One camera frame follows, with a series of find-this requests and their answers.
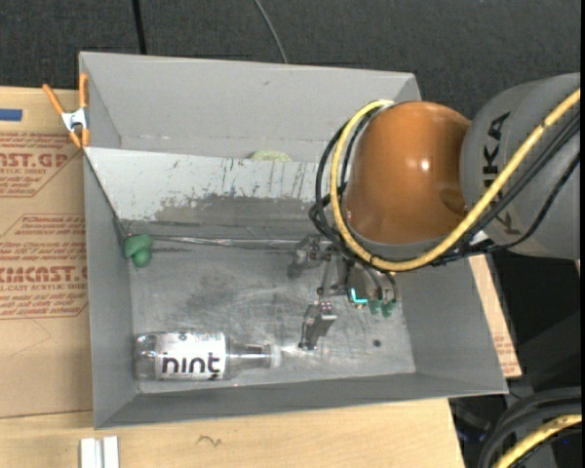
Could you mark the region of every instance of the plastic bottle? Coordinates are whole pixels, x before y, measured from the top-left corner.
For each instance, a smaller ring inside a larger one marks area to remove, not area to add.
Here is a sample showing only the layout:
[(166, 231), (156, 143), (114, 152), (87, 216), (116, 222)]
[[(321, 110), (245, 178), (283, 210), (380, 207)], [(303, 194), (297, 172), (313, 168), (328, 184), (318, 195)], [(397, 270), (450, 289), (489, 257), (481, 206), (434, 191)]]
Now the plastic bottle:
[(157, 331), (136, 338), (135, 373), (141, 380), (215, 381), (280, 362), (276, 345), (242, 343), (220, 331)]

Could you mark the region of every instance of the green light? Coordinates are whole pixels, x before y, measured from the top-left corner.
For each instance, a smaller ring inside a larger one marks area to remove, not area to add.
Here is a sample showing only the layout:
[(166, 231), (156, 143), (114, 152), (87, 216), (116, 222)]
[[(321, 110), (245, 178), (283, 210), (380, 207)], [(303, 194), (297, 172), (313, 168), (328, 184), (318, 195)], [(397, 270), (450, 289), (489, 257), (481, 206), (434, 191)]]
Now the green light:
[(366, 298), (358, 298), (355, 295), (355, 288), (351, 288), (351, 299), (353, 303), (359, 303), (360, 305), (366, 305), (369, 301)]

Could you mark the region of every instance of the bottle label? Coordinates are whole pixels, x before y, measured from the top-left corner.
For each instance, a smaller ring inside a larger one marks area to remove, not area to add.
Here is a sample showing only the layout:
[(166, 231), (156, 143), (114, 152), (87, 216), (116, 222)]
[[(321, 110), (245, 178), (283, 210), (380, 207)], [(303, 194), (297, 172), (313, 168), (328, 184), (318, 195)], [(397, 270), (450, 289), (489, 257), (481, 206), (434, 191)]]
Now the bottle label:
[(223, 379), (225, 335), (222, 332), (166, 332), (158, 336), (156, 379)]

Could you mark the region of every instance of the green ball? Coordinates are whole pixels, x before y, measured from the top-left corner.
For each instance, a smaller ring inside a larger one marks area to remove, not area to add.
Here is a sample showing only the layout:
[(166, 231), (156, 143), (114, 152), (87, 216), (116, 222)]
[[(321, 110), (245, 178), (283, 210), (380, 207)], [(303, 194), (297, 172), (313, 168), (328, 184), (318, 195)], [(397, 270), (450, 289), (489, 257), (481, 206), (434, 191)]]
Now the green ball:
[(150, 250), (139, 250), (133, 254), (133, 262), (137, 267), (146, 267), (151, 259), (152, 253)]

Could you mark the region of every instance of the black floor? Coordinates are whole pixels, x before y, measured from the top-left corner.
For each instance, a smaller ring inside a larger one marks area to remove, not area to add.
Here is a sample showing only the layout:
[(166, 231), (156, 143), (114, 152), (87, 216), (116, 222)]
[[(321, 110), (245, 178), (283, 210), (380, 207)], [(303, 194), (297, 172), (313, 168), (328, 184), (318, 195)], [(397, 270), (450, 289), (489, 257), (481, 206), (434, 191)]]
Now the black floor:
[[(581, 0), (260, 2), (290, 62), (414, 72), (423, 98), (467, 117), (509, 87), (581, 67)], [(151, 55), (282, 60), (253, 0), (140, 3)], [(138, 52), (130, 0), (0, 0), (0, 85), (73, 88), (81, 50)], [(571, 264), (495, 260), (519, 347), (577, 311)], [(580, 383), (577, 359), (541, 386)]]

